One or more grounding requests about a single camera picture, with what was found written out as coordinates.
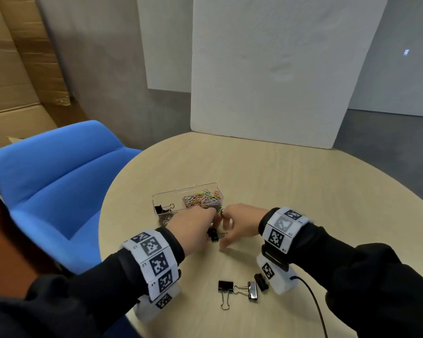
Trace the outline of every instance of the clear plastic box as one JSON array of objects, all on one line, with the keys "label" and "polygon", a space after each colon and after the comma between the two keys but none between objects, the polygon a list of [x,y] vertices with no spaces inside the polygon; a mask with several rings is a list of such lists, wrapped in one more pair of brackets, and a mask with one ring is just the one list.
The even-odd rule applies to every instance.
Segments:
[{"label": "clear plastic box", "polygon": [[203,185],[195,185],[192,187],[186,188],[179,188],[169,192],[162,192],[157,193],[152,196],[152,206],[154,209],[155,216],[157,216],[157,221],[159,225],[162,225],[164,218],[166,217],[165,214],[157,214],[155,207],[162,206],[164,209],[171,208],[171,212],[175,213],[179,210],[186,209],[186,206],[183,202],[183,197],[190,196],[197,193],[203,193],[204,190],[208,190],[210,192],[218,191],[220,194],[221,204],[224,201],[224,196],[220,189],[218,188],[218,184],[212,182],[210,184],[203,184]]}]

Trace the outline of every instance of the qr code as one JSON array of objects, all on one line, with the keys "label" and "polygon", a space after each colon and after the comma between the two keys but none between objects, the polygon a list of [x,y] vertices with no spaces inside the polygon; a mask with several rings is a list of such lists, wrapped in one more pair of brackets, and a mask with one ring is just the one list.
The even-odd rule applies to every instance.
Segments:
[{"label": "qr code", "polygon": [[262,267],[263,272],[265,273],[268,280],[270,280],[274,276],[274,271],[271,269],[268,262],[266,262]]},{"label": "qr code", "polygon": [[164,252],[161,252],[157,256],[152,257],[149,260],[152,270],[154,271],[155,276],[158,276],[161,272],[169,268],[168,261]]},{"label": "qr code", "polygon": [[290,219],[280,216],[277,221],[274,223],[274,227],[278,228],[283,233],[287,233],[290,226],[293,224],[293,221]]},{"label": "qr code", "polygon": [[172,300],[172,296],[170,296],[168,293],[166,293],[163,296],[163,298],[161,298],[160,301],[158,301],[155,304],[155,306],[157,306],[160,310],[162,310],[171,300]]},{"label": "qr code", "polygon": [[172,271],[169,270],[167,273],[165,273],[158,279],[158,288],[160,290],[160,293],[163,293],[165,290],[167,290],[171,284]]},{"label": "qr code", "polygon": [[135,243],[140,243],[141,241],[144,241],[146,238],[149,238],[151,235],[148,233],[140,233],[139,235],[136,235],[135,237],[131,238],[131,240]]},{"label": "qr code", "polygon": [[282,241],[284,240],[284,237],[285,237],[284,235],[272,229],[268,238],[268,242],[280,248],[282,245]]},{"label": "qr code", "polygon": [[144,250],[147,256],[153,255],[161,249],[161,244],[158,243],[155,237],[145,240],[141,243],[141,248]]},{"label": "qr code", "polygon": [[293,210],[288,210],[287,212],[284,213],[284,215],[290,217],[292,220],[298,220],[299,218],[302,217],[301,214]]}]

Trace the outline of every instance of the black cable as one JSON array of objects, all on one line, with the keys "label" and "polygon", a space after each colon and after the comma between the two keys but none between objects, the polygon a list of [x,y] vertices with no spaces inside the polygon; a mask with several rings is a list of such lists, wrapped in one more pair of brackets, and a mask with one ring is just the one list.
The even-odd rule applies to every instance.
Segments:
[{"label": "black cable", "polygon": [[309,289],[309,291],[310,291],[310,294],[313,296],[313,299],[315,300],[315,304],[316,304],[316,306],[317,306],[317,308],[318,308],[318,313],[320,314],[320,319],[321,319],[321,324],[323,325],[323,331],[324,331],[324,337],[326,337],[327,338],[327,331],[326,331],[326,325],[324,325],[324,320],[323,320],[323,316],[322,316],[322,314],[321,314],[321,310],[320,310],[320,306],[318,305],[318,301],[317,301],[317,299],[316,299],[316,297],[315,297],[315,294],[312,292],[312,289],[309,287],[309,285],[303,280],[303,279],[301,279],[299,276],[292,276],[291,278],[290,278],[290,280],[294,280],[294,279],[298,279],[298,280],[301,280],[302,282],[303,282],[303,284],[305,284],[305,287],[307,287],[308,289]]}]

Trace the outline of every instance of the table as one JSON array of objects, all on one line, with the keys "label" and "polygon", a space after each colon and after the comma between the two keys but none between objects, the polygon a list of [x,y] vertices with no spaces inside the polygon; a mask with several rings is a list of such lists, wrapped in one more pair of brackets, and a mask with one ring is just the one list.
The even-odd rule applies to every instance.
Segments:
[{"label": "table", "polygon": [[[152,195],[209,182],[218,183],[224,205],[287,205],[353,246],[391,245],[423,275],[423,201],[383,172],[338,150],[194,132],[148,148],[113,181],[99,223],[102,259],[124,240],[157,226]],[[152,323],[138,322],[132,311],[128,317],[143,337],[323,337],[316,306],[301,283],[282,296],[259,292],[258,303],[230,295],[231,308],[220,308],[218,280],[238,285],[252,280],[260,272],[255,258],[261,244],[261,237],[248,238],[222,253],[210,243],[180,265],[183,291]],[[329,337],[355,337],[328,310],[325,290],[294,269],[313,289]]]}]

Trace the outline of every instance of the black sweater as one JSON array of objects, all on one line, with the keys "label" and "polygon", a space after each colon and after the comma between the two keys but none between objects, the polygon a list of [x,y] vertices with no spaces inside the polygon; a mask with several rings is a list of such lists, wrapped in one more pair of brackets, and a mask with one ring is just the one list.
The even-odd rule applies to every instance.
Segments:
[{"label": "black sweater", "polygon": [[[260,232],[277,209],[262,219]],[[169,230],[158,230],[180,264],[180,244]],[[423,278],[389,246],[353,248],[308,223],[285,262],[298,265],[327,289],[328,307],[359,337],[423,337]],[[147,293],[132,254],[119,250],[71,279],[39,277],[23,300],[0,297],[0,338],[98,337]]]}]

